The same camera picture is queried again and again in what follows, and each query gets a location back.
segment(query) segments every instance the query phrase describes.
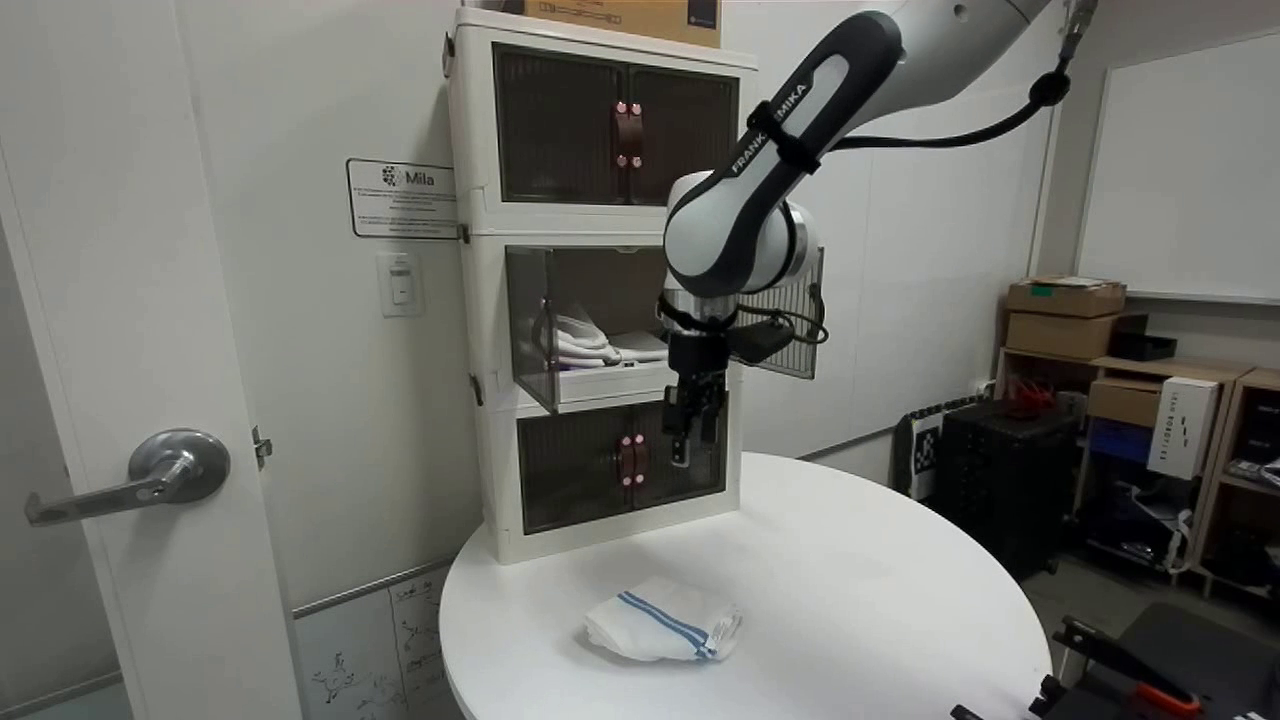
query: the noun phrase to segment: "cabinet compartment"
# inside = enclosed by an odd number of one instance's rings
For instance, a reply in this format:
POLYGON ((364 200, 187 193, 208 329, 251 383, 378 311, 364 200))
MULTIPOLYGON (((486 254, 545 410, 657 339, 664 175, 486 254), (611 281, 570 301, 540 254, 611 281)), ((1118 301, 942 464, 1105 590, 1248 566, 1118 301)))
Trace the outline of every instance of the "cabinet compartment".
POLYGON ((522 481, 524 536, 718 495, 729 489, 723 420, 718 443, 693 443, 689 468, 672 468, 661 404, 522 420, 522 481))
POLYGON ((491 42, 511 202, 664 202, 735 145, 740 79, 491 42))
POLYGON ((1280 495, 1219 489, 1217 518, 1204 543, 1204 566, 1217 580, 1273 590, 1280 585, 1280 495))
POLYGON ((1124 454, 1093 454, 1082 533, 1093 549, 1133 562, 1175 572, 1202 485, 1158 474, 1124 454))
POLYGON ((661 401, 672 383, 661 282, 661 246, 510 246, 518 383, 545 410, 661 401))
POLYGON ((1245 459, 1245 464, 1280 459, 1280 390, 1245 386, 1237 410, 1241 420, 1237 420, 1234 459, 1245 459))

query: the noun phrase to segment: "door handle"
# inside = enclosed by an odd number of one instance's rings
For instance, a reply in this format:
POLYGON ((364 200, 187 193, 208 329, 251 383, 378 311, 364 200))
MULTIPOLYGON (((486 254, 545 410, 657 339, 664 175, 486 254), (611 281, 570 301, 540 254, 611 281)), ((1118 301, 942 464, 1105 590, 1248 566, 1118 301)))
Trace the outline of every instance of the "door handle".
POLYGON ((86 515, 114 515, 152 502, 197 502, 219 493, 228 471, 232 454, 217 436, 197 428, 168 428, 148 436, 130 454, 124 489, 86 493, 51 502, 32 493, 26 513, 29 523, 72 523, 86 515))

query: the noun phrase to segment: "label sticker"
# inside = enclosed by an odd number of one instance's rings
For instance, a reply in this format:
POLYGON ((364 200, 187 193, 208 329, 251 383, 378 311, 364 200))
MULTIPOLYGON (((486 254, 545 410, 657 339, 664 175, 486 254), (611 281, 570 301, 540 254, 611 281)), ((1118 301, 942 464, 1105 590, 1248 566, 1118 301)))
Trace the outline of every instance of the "label sticker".
POLYGON ((348 160, 351 231, 361 241, 457 241, 453 167, 348 160))

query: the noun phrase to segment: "floor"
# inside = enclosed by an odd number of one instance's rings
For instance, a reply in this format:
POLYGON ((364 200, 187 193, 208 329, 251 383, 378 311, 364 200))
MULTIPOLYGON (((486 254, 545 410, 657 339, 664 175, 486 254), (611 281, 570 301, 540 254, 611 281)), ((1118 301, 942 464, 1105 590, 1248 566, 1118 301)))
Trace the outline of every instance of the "floor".
POLYGON ((65 704, 26 710, 15 720, 133 720, 124 682, 104 682, 95 690, 72 697, 65 704))
POLYGON ((1119 636, 1148 604, 1175 604, 1241 636, 1265 638, 1280 652, 1280 611, 1256 599, 1213 594, 1175 587, 1158 572, 1124 566, 1119 561, 1062 555, 1055 572, 1025 585, 1046 628, 1062 628, 1064 615, 1119 636))

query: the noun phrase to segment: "white cloth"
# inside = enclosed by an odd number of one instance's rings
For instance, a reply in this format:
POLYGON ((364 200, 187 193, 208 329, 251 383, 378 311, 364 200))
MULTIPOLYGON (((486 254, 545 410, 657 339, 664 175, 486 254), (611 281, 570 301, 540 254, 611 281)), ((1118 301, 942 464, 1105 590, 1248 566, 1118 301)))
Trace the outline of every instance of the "white cloth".
POLYGON ((641 663, 720 663, 744 628, 729 599, 651 574, 588 611, 588 642, 641 663))
POLYGON ((622 363, 664 363, 668 344, 645 329, 608 329, 622 363))
POLYGON ((559 363, 582 363, 582 361, 615 363, 615 346, 608 344, 608 335, 588 311, 554 316, 554 356, 559 363))
POLYGON ((608 369, 602 356, 556 356, 556 369, 608 369))

